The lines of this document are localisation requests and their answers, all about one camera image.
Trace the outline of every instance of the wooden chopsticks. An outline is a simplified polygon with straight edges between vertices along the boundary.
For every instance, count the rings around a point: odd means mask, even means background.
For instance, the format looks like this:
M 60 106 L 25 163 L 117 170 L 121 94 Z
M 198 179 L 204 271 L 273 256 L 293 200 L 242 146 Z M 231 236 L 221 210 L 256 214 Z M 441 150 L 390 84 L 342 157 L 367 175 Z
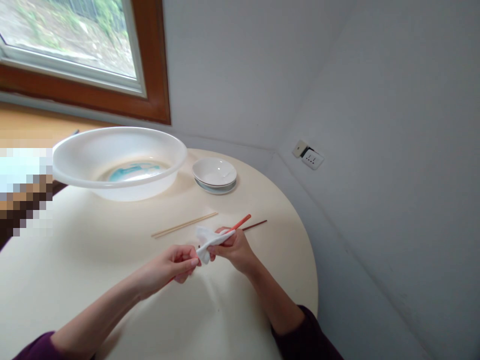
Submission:
M 215 215 L 218 215 L 219 213 L 218 212 L 212 212 L 211 214 L 208 214 L 208 215 L 205 215 L 205 216 L 202 216 L 202 217 L 199 217 L 199 218 L 196 218 L 194 220 L 190 220 L 190 221 L 187 221 L 187 222 L 184 222 L 180 225 L 177 225 L 177 226 L 174 226 L 174 227 L 171 227 L 171 228 L 168 228 L 166 230 L 161 230 L 161 231 L 157 231 L 155 233 L 153 233 L 151 235 L 152 238 L 155 238 L 155 239 L 158 239 L 164 235 L 167 235 L 167 234 L 170 234 L 176 230 L 180 230 L 182 228 L 185 228 L 189 225 L 192 225 L 192 224 L 195 224 L 195 223 L 198 223 L 202 220 L 205 220 L 205 219 L 208 219 L 208 218 L 211 218 Z M 252 216 L 250 214 L 248 214 L 247 216 L 245 216 L 238 224 L 236 224 L 235 226 L 233 226 L 229 231 L 232 231 L 232 230 L 236 230 L 238 229 L 240 226 L 242 226 L 248 219 L 250 219 Z M 260 222 L 257 222 L 256 224 L 253 224 L 253 225 L 250 225 L 250 226 L 247 226 L 247 227 L 244 227 L 242 230 L 245 231 L 245 230 L 248 230 L 248 229 L 251 229 L 251 228 L 254 228 L 258 225 L 261 225 L 263 223 L 266 223 L 267 220 L 263 220 L 263 221 L 260 221 Z
M 163 235 L 167 235 L 167 234 L 170 234 L 176 230 L 180 230 L 184 227 L 187 227 L 188 225 L 192 225 L 192 224 L 195 224 L 195 223 L 198 223 L 199 221 L 202 221 L 202 220 L 205 220 L 205 219 L 208 219 L 208 218 L 211 218 L 215 215 L 218 215 L 219 213 L 218 212 L 212 212 L 211 214 L 208 214 L 208 215 L 205 215 L 203 217 L 199 217 L 199 218 L 196 218 L 194 220 L 191 220 L 191 221 L 187 221 L 187 222 L 184 222 L 183 224 L 180 224 L 180 225 L 177 225 L 177 226 L 174 226 L 174 227 L 171 227 L 171 228 L 168 228 L 166 230 L 162 230 L 162 231 L 157 231 L 155 233 L 153 233 L 151 235 L 152 238 L 155 238 L 155 239 L 158 239 L 160 237 L 162 237 Z

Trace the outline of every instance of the water in basin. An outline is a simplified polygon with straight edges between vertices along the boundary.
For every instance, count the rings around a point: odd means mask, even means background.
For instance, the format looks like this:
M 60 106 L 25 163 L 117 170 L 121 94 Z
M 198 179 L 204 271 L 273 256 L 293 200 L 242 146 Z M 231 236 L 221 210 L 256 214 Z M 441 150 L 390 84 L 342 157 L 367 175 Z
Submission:
M 146 179 L 161 174 L 168 168 L 169 166 L 167 164 L 157 161 L 129 161 L 104 172 L 98 180 L 108 182 L 124 182 Z

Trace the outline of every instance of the white cloth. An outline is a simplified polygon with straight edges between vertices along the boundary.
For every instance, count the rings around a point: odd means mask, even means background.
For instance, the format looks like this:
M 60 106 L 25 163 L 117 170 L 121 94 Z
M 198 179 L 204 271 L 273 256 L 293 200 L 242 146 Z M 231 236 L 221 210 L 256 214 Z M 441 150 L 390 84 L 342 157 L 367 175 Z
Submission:
M 196 254 L 201 261 L 202 265 L 207 265 L 210 261 L 210 253 L 207 251 L 209 246 L 220 245 L 233 234 L 235 230 L 230 231 L 225 229 L 220 233 L 216 233 L 213 230 L 210 230 L 208 227 L 197 226 L 196 227 L 196 237 L 200 241 L 200 248 L 196 250 Z

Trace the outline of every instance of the white window frame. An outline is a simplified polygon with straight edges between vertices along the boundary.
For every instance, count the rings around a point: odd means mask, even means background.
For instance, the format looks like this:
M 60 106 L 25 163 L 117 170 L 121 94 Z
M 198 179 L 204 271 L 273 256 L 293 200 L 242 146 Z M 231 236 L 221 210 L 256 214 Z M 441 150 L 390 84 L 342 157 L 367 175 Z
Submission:
M 137 78 L 7 45 L 1 34 L 0 64 L 146 98 L 142 58 L 130 0 L 122 0 L 122 7 Z

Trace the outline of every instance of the electrical outlet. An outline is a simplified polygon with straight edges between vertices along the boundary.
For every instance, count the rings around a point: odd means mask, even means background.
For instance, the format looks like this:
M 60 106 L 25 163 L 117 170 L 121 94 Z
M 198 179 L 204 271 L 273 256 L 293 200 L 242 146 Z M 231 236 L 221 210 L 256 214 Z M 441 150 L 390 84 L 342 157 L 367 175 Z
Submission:
M 317 170 L 321 163 L 324 161 L 324 157 L 320 154 L 317 154 L 312 149 L 306 151 L 305 155 L 301 158 L 301 160 L 308 165 L 309 168 L 313 170 Z
M 295 155 L 296 158 L 299 158 L 302 153 L 305 151 L 306 148 L 308 148 L 309 146 L 307 145 L 307 143 L 305 141 L 302 141 L 302 140 L 299 140 L 296 145 L 295 145 L 295 148 L 293 149 L 292 153 L 293 155 Z

